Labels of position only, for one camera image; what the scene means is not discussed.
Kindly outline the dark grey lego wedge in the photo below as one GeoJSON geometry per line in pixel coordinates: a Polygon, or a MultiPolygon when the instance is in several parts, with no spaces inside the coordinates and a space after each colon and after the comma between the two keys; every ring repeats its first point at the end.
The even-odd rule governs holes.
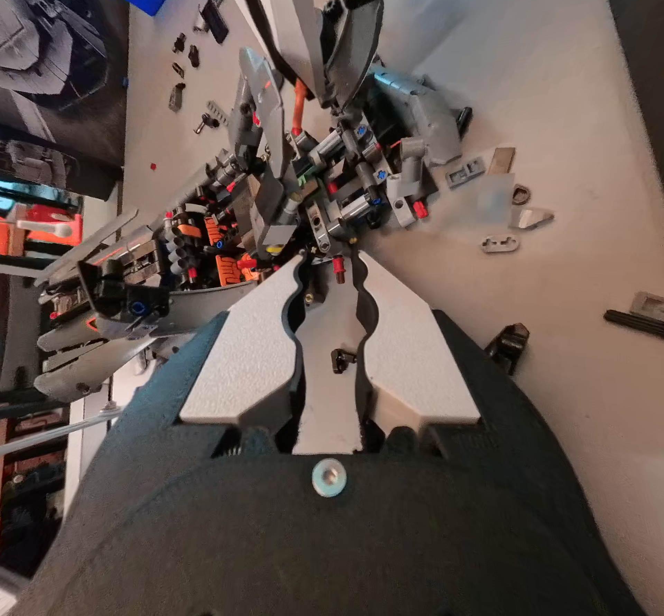
{"type": "Polygon", "coordinates": [[[518,207],[511,209],[509,228],[533,230],[554,220],[554,213],[538,207],[518,207]]]}

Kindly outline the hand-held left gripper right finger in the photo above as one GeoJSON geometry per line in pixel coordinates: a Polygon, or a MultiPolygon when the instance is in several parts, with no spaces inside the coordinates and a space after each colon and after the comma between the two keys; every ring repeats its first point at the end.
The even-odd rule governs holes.
{"type": "Polygon", "coordinates": [[[358,291],[377,312],[362,348],[368,418],[385,434],[475,425],[480,412],[430,305],[366,252],[357,263],[358,291]]]}

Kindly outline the black curved lego piece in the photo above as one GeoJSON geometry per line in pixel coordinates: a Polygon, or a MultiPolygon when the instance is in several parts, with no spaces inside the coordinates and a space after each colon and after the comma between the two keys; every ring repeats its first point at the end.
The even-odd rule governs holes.
{"type": "Polygon", "coordinates": [[[484,349],[489,359],[510,377],[523,355],[530,332],[522,323],[505,326],[484,349]]]}

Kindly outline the orange plastic crate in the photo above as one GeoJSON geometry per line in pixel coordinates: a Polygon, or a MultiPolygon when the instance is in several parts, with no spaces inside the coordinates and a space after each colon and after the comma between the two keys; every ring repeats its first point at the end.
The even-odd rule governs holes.
{"type": "Polygon", "coordinates": [[[1,255],[55,259],[82,242],[79,209],[1,201],[1,255]]]}

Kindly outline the black lego plate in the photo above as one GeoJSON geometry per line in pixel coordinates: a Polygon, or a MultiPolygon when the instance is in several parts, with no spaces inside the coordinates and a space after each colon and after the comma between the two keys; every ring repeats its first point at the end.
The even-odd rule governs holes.
{"type": "Polygon", "coordinates": [[[228,37],[229,30],[220,14],[217,2],[215,0],[206,0],[205,4],[199,9],[199,13],[206,29],[212,34],[213,39],[218,45],[223,45],[228,37]]]}

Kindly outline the black lego set box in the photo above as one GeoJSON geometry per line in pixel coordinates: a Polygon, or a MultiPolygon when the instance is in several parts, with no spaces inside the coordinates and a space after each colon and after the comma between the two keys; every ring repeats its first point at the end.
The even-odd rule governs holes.
{"type": "Polygon", "coordinates": [[[129,5],[1,0],[1,178],[107,201],[123,180],[129,5]]]}

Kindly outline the grey oval lego liftarm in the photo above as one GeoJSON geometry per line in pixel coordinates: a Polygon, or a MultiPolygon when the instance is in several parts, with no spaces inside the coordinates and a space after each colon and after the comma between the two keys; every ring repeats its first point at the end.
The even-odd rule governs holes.
{"type": "Polygon", "coordinates": [[[520,248],[519,238],[512,233],[489,235],[479,245],[486,255],[514,253],[520,248]]]}

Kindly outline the dark flat lego tile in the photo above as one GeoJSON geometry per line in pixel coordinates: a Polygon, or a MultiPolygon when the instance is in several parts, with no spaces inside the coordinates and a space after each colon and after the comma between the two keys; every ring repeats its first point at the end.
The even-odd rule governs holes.
{"type": "Polygon", "coordinates": [[[487,169],[487,175],[509,175],[513,161],[515,159],[516,149],[514,147],[497,147],[487,169]]]}

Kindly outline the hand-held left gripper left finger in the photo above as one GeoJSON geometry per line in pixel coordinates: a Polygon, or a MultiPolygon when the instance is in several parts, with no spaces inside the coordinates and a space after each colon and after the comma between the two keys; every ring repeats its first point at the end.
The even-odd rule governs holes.
{"type": "Polygon", "coordinates": [[[302,350],[287,309],[302,291],[294,256],[232,305],[180,410],[184,423],[283,427],[293,417],[302,350]]]}

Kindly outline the grey lego car model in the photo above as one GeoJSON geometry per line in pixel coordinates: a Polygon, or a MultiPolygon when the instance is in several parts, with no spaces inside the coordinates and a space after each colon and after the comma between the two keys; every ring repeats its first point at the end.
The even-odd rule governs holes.
{"type": "MultiPolygon", "coordinates": [[[[275,38],[269,0],[261,0],[275,38]]],[[[242,300],[304,249],[333,261],[354,225],[374,226],[388,202],[405,227],[427,215],[424,172],[461,156],[472,108],[453,108],[424,79],[385,68],[377,53],[384,0],[328,0],[317,8],[325,96],[310,91],[293,136],[295,91],[249,47],[239,52],[229,147],[204,163],[148,227],[152,277],[126,283],[117,262],[77,261],[104,338],[185,338],[242,300]]]]}

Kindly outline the dark grey lego frame plate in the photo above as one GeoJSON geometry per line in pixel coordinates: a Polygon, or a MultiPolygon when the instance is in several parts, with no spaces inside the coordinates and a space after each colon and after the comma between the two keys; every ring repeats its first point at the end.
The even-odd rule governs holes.
{"type": "Polygon", "coordinates": [[[455,190],[482,176],[486,172],[486,164],[481,156],[466,162],[455,171],[445,176],[448,188],[455,190]]]}

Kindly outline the dark blurred lego piece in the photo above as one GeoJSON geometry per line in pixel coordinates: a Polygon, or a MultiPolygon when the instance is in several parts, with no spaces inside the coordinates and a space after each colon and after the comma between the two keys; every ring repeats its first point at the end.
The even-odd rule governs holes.
{"type": "Polygon", "coordinates": [[[607,310],[607,322],[663,339],[663,296],[639,291],[628,312],[607,310]]]}

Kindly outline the orange lego axle piece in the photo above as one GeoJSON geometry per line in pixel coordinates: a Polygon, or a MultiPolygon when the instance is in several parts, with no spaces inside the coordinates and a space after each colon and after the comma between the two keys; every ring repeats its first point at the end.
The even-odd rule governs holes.
{"type": "Polygon", "coordinates": [[[302,131],[302,122],[303,122],[303,111],[305,107],[305,102],[307,101],[310,91],[307,88],[306,84],[300,78],[297,78],[294,86],[295,91],[295,102],[294,102],[294,113],[292,118],[292,129],[291,133],[293,136],[299,136],[302,131]]]}

